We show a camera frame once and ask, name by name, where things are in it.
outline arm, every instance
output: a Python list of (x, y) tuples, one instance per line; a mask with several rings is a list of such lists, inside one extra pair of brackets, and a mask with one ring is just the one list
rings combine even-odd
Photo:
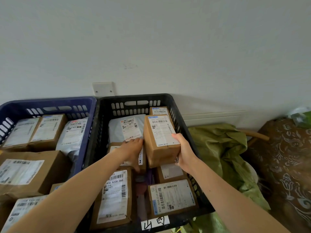
[(74, 232), (108, 178), (124, 161), (139, 171), (142, 139), (123, 143), (105, 157), (79, 172), (38, 206), (29, 211), (7, 233)]
[(268, 212), (234, 189), (193, 153), (181, 134), (172, 134), (181, 144), (178, 165), (191, 174), (232, 233), (288, 232)]

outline brown patterned cloth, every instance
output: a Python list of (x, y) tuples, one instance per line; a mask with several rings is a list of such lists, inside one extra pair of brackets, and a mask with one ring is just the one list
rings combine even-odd
[(291, 232), (311, 232), (311, 129), (292, 119), (266, 122), (258, 140), (241, 156), (259, 176), (270, 214)]

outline black plastic crate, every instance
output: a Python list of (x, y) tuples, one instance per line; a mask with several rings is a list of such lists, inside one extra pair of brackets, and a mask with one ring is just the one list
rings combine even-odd
[[(84, 168), (88, 167), (106, 155), (106, 146), (109, 136), (108, 123), (111, 119), (135, 114), (148, 115), (149, 109), (152, 106), (168, 107), (173, 123), (175, 125), (176, 133), (183, 134), (186, 140), (189, 141), (189, 144), (196, 156), (200, 158), (199, 152), (194, 144), (194, 141), (192, 140), (188, 128), (185, 125), (185, 122), (175, 104), (175, 101), (170, 94), (114, 96), (104, 97), (97, 100), (93, 128), (85, 157)], [(189, 220), (195, 216), (200, 216), (215, 211), (194, 178), (191, 176), (189, 176), (189, 178), (195, 190), (200, 208), (180, 214), (169, 215), (169, 224), (144, 230), (143, 232), (158, 232), (174, 227), (179, 227), (187, 224)], [(80, 223), (78, 231), (85, 232), (89, 229), (92, 211), (93, 206), (90, 208), (89, 212)], [(137, 220), (137, 222), (124, 224), (109, 229), (97, 230), (94, 232), (142, 232), (142, 226), (141, 222)]]

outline blue plastic crate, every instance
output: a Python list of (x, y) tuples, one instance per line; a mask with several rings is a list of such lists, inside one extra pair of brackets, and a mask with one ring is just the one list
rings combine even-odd
[(20, 119), (66, 114), (68, 120), (89, 117), (73, 175), (82, 170), (96, 108), (95, 97), (72, 97), (9, 101), (0, 105), (0, 145)]

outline white wall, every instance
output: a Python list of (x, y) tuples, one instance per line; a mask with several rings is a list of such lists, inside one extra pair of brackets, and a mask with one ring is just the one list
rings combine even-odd
[(259, 128), (311, 98), (311, 0), (1, 0), (0, 104), (173, 94)]

